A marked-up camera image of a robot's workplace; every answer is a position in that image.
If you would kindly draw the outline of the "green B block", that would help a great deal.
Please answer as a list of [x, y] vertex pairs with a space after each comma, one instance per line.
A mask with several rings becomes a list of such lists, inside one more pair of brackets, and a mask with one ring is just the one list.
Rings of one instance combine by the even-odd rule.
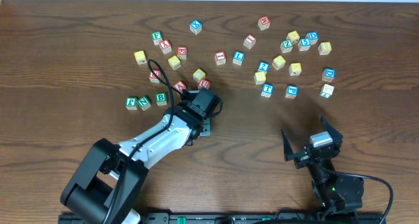
[[159, 92], [155, 94], [156, 104], [158, 106], [166, 105], [168, 103], [167, 95], [165, 92]]

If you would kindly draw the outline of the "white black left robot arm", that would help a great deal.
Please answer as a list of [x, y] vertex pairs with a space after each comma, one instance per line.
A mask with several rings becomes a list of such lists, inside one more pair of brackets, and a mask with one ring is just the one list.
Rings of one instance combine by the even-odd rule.
[[134, 205], [149, 170], [166, 155], [196, 140], [204, 121], [218, 114], [221, 99], [205, 88], [181, 93], [160, 122], [114, 144], [103, 138], [90, 148], [63, 190], [60, 202], [85, 223], [139, 223]]

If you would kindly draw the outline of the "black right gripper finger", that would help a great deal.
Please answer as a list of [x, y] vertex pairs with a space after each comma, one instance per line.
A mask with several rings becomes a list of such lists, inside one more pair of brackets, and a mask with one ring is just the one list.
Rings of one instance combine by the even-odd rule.
[[294, 152], [283, 129], [281, 129], [281, 133], [282, 133], [282, 138], [283, 138], [284, 161], [287, 162], [287, 161], [293, 160]]
[[335, 145], [342, 145], [342, 139], [343, 139], [343, 135], [336, 130], [335, 128], [333, 128], [325, 119], [325, 117], [323, 115], [320, 116], [320, 121], [322, 123], [323, 129], [329, 133], [329, 135], [331, 136], [333, 143]]

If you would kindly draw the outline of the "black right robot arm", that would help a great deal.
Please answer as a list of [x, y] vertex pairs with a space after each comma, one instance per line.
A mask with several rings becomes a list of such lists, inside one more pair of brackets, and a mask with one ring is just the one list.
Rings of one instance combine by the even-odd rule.
[[324, 117], [320, 121], [324, 131], [310, 136], [310, 143], [297, 153], [282, 132], [284, 160], [292, 160], [297, 169], [309, 170], [314, 193], [323, 205], [321, 215], [354, 212], [363, 205], [364, 181], [335, 171], [331, 159], [340, 153], [343, 135]]

